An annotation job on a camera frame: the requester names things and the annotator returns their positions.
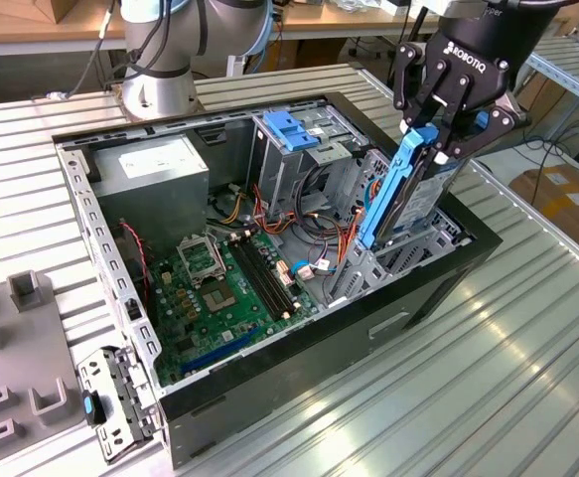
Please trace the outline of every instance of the side panel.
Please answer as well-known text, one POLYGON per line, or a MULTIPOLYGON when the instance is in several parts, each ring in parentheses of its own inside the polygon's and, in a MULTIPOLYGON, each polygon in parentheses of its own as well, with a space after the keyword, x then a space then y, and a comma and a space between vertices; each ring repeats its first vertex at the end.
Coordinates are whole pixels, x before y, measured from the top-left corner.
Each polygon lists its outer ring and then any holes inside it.
POLYGON ((453 196, 447 196, 444 204, 442 210, 471 234, 473 242, 162 398, 173 467, 247 428, 429 316, 501 243, 453 196))
POLYGON ((174 468, 254 424, 401 333, 449 272, 168 423, 174 468))

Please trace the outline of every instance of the gray plastic holder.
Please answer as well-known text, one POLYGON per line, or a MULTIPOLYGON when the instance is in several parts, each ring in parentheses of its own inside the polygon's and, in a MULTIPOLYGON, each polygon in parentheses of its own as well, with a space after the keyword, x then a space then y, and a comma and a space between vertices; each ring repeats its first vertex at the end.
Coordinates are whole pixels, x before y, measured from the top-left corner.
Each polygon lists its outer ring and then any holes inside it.
POLYGON ((83 420, 51 281, 25 271, 0 283, 0 459, 83 420))

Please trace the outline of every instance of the cardboard box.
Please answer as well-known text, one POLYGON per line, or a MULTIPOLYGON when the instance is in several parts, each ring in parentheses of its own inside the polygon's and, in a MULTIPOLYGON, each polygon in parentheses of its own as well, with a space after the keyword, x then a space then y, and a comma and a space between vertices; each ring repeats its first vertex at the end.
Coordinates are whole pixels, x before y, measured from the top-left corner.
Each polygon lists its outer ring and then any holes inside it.
POLYGON ((76 3, 77 0, 0 0, 0 13, 38 22, 60 23, 76 3))
MULTIPOLYGON (((525 171, 509 186, 531 201, 538 170, 525 171)), ((579 171, 569 165, 543 169, 534 206, 579 244, 579 171)))

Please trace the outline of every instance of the wooden table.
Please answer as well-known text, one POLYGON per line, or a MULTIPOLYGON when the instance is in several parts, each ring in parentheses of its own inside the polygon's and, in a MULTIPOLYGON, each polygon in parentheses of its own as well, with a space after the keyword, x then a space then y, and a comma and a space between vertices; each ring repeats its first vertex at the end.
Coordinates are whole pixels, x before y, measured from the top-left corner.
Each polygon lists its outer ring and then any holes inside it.
MULTIPOLYGON (((92 50, 108 0, 82 0, 59 25, 0 15, 0 56, 35 53, 84 52, 92 50)), ((291 5, 285 8, 283 40, 347 38, 398 34, 402 15, 380 9, 348 13, 334 5, 291 5)), ((426 29, 436 28, 429 17, 426 29)), ((118 9, 110 23, 105 50, 125 49, 123 20, 118 9)))

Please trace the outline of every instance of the slotted aluminum surface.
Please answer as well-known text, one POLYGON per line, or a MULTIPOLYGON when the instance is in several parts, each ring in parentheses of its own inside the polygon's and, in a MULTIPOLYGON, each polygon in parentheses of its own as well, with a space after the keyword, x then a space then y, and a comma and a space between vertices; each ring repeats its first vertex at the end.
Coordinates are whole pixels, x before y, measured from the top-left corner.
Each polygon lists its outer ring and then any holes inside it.
POLYGON ((527 64, 579 97, 579 42, 556 37, 541 40, 527 64))
MULTIPOLYGON (((341 90, 398 134, 388 91, 347 66, 210 79, 198 89, 208 109, 341 90)), ((76 361, 119 336, 50 135, 123 121, 103 94, 0 104, 0 280, 48 273, 76 361)), ((475 166, 453 192, 503 238, 490 260, 430 319, 181 475, 579 474, 579 250, 475 166)), ((106 467, 84 423, 0 462, 0 477, 77 471, 171 475, 159 443, 106 467)))

